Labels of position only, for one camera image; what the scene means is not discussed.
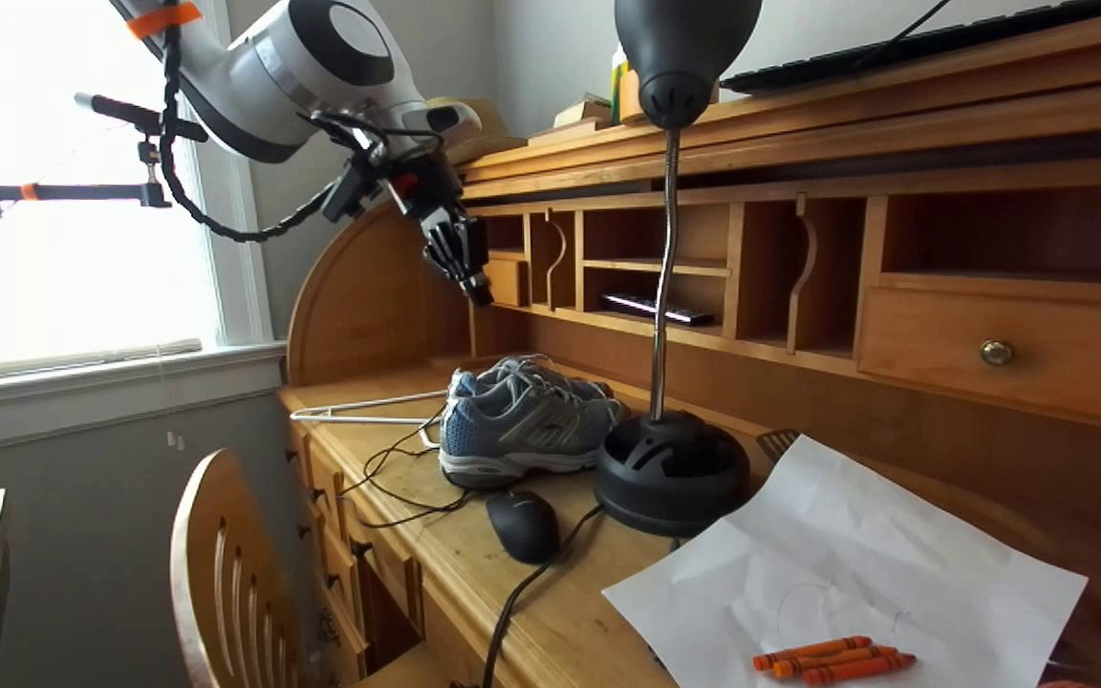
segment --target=shoe sole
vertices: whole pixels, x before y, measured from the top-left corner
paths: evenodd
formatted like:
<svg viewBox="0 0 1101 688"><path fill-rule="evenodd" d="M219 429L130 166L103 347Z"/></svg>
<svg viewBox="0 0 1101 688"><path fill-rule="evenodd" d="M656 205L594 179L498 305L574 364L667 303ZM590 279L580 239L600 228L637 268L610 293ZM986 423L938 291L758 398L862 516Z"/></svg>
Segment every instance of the shoe sole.
<svg viewBox="0 0 1101 688"><path fill-rule="evenodd" d="M473 493L488 493L488 490L508 490L518 479L541 470L541 474L574 474L574 470L590 470L600 463L600 449L583 449L583 453L443 453L441 449L441 474L460 485L460 490L473 490Z"/></svg>

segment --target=black lamp base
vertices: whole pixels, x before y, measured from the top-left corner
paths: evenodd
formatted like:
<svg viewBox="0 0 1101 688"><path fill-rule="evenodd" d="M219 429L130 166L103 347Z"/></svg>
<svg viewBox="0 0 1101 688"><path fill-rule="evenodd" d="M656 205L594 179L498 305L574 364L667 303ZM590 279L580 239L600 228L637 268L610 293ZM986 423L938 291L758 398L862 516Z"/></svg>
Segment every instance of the black lamp base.
<svg viewBox="0 0 1101 688"><path fill-rule="evenodd" d="M744 496L740 444L692 411L632 416L604 440L596 500L637 530L692 540Z"/></svg>

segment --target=window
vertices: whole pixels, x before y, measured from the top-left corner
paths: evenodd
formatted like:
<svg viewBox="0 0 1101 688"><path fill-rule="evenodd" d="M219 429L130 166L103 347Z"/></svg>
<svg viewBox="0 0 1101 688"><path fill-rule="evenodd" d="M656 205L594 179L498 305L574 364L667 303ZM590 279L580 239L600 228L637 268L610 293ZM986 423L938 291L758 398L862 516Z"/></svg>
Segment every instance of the window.
<svg viewBox="0 0 1101 688"><path fill-rule="evenodd" d="M93 116L76 93L158 108L162 63L111 0L0 0L0 184L144 179L142 133ZM178 175L199 194L191 144ZM214 244L178 205L4 201L0 369L267 340L262 318L220 318L219 303L220 279L253 279L258 298L256 275L256 251Z"/></svg>

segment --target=metal rod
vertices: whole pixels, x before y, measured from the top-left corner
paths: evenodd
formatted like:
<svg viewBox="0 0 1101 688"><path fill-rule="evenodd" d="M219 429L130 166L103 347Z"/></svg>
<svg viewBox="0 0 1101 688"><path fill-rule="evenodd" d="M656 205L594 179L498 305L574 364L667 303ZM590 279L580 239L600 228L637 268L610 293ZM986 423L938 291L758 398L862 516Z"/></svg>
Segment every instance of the metal rod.
<svg viewBox="0 0 1101 688"><path fill-rule="evenodd" d="M406 405L406 401L423 401L423 398L443 398L443 388L415 388L415 393L399 393L399 398L358 398L358 401L345 401L345 405L307 405L294 409L289 419L335 419L335 416L350 416L358 409L378 409L378 405Z"/></svg>
<svg viewBox="0 0 1101 688"><path fill-rule="evenodd" d="M671 279L671 244L676 244L676 154L682 130L666 130L666 249L656 271L656 303L653 303L653 369L648 369L648 419L666 416L666 303Z"/></svg>
<svg viewBox="0 0 1101 688"><path fill-rule="evenodd" d="M413 423L413 429L427 423L427 416L367 416L367 411L323 411L323 416L309 411L309 416L289 416L289 419L299 423Z"/></svg>

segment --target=robotic arm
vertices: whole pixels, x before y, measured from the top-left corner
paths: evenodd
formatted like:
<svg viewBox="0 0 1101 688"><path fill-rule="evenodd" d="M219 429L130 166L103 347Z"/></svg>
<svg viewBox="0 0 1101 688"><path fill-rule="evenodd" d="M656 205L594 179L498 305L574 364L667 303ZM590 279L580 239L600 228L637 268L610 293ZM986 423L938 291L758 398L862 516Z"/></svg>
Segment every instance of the robotic arm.
<svg viewBox="0 0 1101 688"><path fill-rule="evenodd" d="M201 126L247 160L278 163L316 130L350 149L322 215L357 215L387 189L423 231L423 256L484 305L484 235L460 205L443 136L479 130L465 103L430 108L369 0L278 0L220 45L199 8L178 0L111 0L158 54L178 35L178 93Z"/></svg>

